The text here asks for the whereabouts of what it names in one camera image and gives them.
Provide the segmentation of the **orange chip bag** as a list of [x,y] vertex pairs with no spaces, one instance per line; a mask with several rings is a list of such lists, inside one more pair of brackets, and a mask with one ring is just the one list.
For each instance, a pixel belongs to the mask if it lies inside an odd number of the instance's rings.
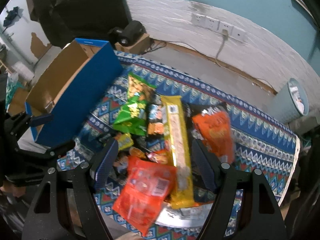
[[226,104],[203,107],[191,120],[208,151],[221,162],[231,164],[234,161],[234,142]]

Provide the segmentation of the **small cardboard box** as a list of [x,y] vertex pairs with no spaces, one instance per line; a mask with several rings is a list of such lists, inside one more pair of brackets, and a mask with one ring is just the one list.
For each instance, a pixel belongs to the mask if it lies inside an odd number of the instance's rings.
[[137,54],[140,55],[144,51],[146,51],[150,47],[151,41],[150,41],[150,35],[149,34],[143,34],[136,43],[134,43],[131,46],[125,47],[121,45],[119,42],[115,44],[117,51],[122,51],[125,53],[130,54]]

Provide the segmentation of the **black orange biscuit bag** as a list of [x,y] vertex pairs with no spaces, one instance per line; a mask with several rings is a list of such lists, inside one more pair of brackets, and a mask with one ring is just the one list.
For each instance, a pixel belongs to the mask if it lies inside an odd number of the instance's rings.
[[164,134],[162,105],[150,104],[148,106],[147,135],[160,136]]

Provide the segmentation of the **patterned blue tablecloth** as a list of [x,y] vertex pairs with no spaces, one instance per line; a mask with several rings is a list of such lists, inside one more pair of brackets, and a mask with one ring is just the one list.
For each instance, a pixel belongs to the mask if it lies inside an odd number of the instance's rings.
[[[79,135],[75,137],[76,147],[57,161],[61,170],[76,168],[89,160],[102,144],[97,140],[103,133],[111,132],[111,125],[118,115],[120,106],[127,98],[128,73],[146,79],[157,86],[156,102],[160,95],[180,95],[182,101],[192,105],[218,105],[225,102],[231,120],[231,131],[235,142],[235,168],[241,171],[262,170],[276,201],[280,205],[295,170],[300,140],[286,126],[249,103],[225,93],[180,70],[176,70],[142,56],[115,52],[125,69],[108,88],[104,97],[89,113]],[[95,196],[102,212],[116,223],[116,227],[140,234],[124,218],[112,210],[112,206],[125,185],[124,175],[111,172],[106,186]],[[153,224],[145,239],[196,239],[198,228],[171,228]]]

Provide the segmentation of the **long yellow cracker pack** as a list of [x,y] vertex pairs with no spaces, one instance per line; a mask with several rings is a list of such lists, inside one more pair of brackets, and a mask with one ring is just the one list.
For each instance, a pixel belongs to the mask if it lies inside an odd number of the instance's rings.
[[161,96],[164,146],[168,163],[176,167],[176,184],[170,194],[173,209],[192,207],[195,203],[187,129],[181,97]]

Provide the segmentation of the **light blue trash bin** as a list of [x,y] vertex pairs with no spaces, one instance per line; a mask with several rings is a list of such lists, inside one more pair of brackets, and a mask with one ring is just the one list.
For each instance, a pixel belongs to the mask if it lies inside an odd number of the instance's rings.
[[269,116],[287,124],[309,113],[309,101],[302,85],[294,78],[282,87],[267,107]]

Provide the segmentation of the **black device on box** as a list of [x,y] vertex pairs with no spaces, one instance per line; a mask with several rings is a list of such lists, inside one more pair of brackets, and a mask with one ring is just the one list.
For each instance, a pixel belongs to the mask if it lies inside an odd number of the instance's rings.
[[108,41],[114,46],[117,42],[128,47],[135,44],[146,33],[145,27],[139,21],[131,21],[124,29],[115,27],[108,32]]

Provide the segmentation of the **dark hanging clothes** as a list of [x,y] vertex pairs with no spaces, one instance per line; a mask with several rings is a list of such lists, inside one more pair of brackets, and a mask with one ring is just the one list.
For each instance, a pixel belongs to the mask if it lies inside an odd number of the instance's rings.
[[126,0],[32,0],[32,20],[49,42],[63,48],[75,38],[108,40],[110,31],[132,20]]

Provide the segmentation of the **red orange snack bag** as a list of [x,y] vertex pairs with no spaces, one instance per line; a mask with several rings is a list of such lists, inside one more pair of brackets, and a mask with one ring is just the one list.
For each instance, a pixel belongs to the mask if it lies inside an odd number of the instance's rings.
[[175,187],[177,168],[134,156],[128,161],[126,184],[113,210],[145,237]]

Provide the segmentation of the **white silver snack bag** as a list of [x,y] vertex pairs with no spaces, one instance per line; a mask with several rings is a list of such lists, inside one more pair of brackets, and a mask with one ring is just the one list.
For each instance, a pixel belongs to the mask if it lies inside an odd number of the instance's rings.
[[169,204],[163,204],[155,224],[171,228],[198,228],[205,223],[212,208],[212,203],[196,207],[173,209]]

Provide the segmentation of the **white wall socket strip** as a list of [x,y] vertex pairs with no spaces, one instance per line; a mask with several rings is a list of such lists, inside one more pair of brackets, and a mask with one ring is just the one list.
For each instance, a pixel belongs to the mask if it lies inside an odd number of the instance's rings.
[[245,42],[247,37],[247,32],[244,31],[244,29],[198,13],[192,13],[191,23],[197,27],[220,33],[221,35],[231,37],[240,42]]

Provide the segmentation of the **green pea snack bag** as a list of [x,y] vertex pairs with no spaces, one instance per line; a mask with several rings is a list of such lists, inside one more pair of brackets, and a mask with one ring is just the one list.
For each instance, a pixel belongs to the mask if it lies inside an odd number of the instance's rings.
[[152,101],[155,91],[155,85],[130,72],[128,74],[127,101],[121,106],[113,129],[121,133],[145,136],[147,130],[146,109]]

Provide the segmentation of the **blue cardboard box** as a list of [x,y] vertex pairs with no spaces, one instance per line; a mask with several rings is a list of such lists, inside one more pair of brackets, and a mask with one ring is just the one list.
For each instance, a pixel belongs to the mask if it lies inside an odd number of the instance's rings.
[[108,41],[76,38],[65,46],[25,100],[29,115],[50,115],[47,123],[31,128],[33,140],[48,147],[71,140],[123,70]]

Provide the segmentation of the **black yellow snack bag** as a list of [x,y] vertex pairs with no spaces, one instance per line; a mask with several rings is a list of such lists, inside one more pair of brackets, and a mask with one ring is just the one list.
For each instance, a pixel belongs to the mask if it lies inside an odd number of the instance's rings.
[[109,139],[115,139],[118,142],[118,151],[125,151],[134,145],[130,133],[111,132],[100,135],[97,140],[106,145]]

